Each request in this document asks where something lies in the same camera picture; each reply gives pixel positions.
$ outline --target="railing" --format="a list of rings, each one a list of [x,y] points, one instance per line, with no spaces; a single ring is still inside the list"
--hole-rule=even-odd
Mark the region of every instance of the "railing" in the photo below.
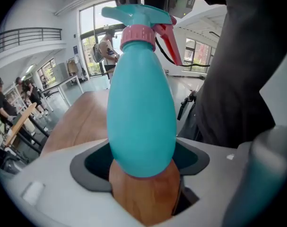
[[[0,33],[0,53],[19,45],[61,40],[61,28],[19,28]]]

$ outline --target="balcony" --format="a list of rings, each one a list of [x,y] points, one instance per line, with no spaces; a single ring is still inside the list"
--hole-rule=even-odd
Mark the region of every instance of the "balcony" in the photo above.
[[[66,48],[60,28],[30,27],[0,33],[0,68],[41,52]]]
[[[60,28],[20,28],[0,33],[0,53],[29,43],[61,40]]]

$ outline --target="red trigger handle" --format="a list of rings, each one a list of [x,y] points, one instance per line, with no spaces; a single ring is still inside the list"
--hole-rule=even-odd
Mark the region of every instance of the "red trigger handle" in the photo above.
[[[176,24],[176,19],[171,16],[173,25]],[[182,65],[181,57],[178,51],[177,43],[175,40],[175,36],[173,33],[173,25],[167,24],[156,24],[153,26],[153,30],[157,32],[160,37],[164,40],[165,45],[175,62],[175,65],[179,66]]]

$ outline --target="white t-shirt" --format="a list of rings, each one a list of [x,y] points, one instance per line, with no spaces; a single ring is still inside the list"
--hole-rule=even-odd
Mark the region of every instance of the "white t-shirt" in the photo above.
[[[104,37],[101,39],[99,45],[101,43],[106,43],[106,48],[107,48],[107,54],[111,57],[113,57],[113,60],[109,60],[107,58],[104,59],[104,65],[115,65],[115,53],[113,51],[112,44],[109,40],[104,39]]]

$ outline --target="pink bottle cap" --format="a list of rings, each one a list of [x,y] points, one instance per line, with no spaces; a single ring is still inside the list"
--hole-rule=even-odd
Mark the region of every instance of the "pink bottle cap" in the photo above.
[[[120,49],[122,50],[125,43],[136,40],[150,43],[155,51],[155,32],[152,28],[145,25],[127,26],[122,32]]]

